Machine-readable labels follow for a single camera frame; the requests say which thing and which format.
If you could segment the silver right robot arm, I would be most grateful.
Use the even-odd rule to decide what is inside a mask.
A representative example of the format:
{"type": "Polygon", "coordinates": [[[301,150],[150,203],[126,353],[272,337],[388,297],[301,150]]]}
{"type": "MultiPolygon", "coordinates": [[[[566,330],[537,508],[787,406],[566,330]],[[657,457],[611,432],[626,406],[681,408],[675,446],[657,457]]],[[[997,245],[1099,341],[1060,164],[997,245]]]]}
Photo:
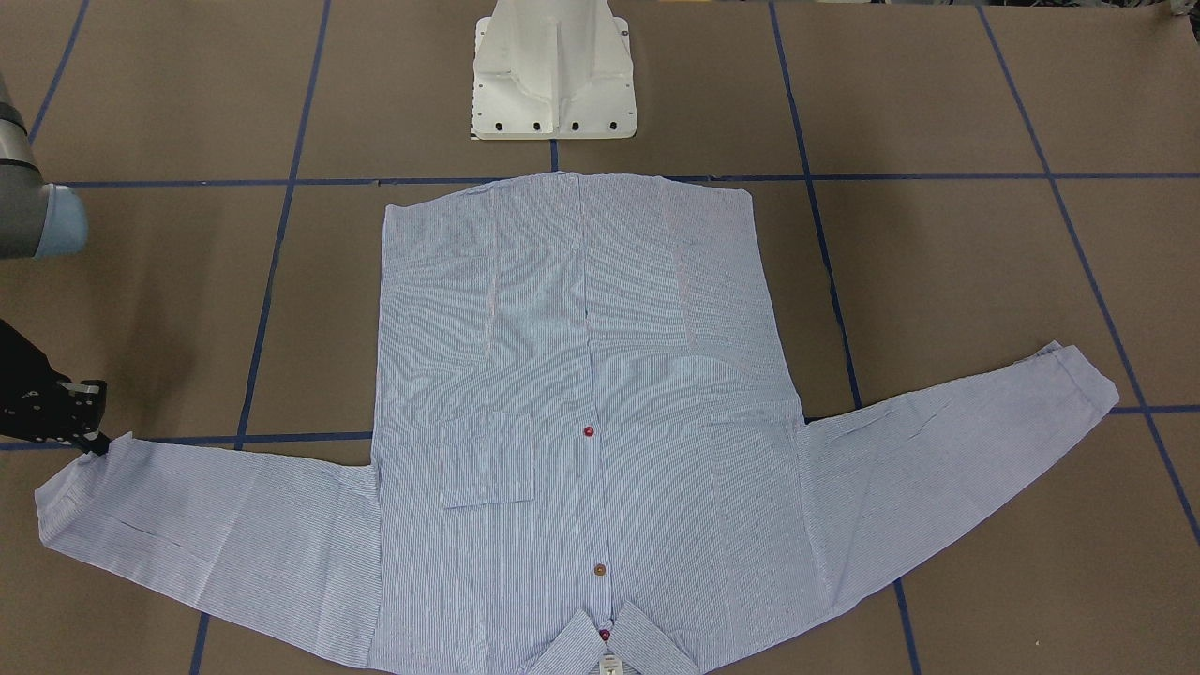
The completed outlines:
{"type": "MultiPolygon", "coordinates": [[[[43,179],[22,112],[1,88],[1,257],[38,259],[82,251],[84,205],[73,189],[43,179]]],[[[108,386],[73,381],[52,368],[34,341],[1,323],[1,434],[10,440],[59,443],[104,456],[101,431],[108,386]]]]}

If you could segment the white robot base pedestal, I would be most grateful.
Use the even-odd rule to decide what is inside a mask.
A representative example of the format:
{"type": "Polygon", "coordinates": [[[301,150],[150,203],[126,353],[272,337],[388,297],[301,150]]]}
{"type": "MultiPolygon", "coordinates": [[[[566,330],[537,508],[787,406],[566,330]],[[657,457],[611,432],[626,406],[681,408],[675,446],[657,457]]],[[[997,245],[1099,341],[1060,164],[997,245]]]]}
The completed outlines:
{"type": "Polygon", "coordinates": [[[473,141],[638,132],[630,26],[606,1],[499,1],[474,26],[473,141]]]}

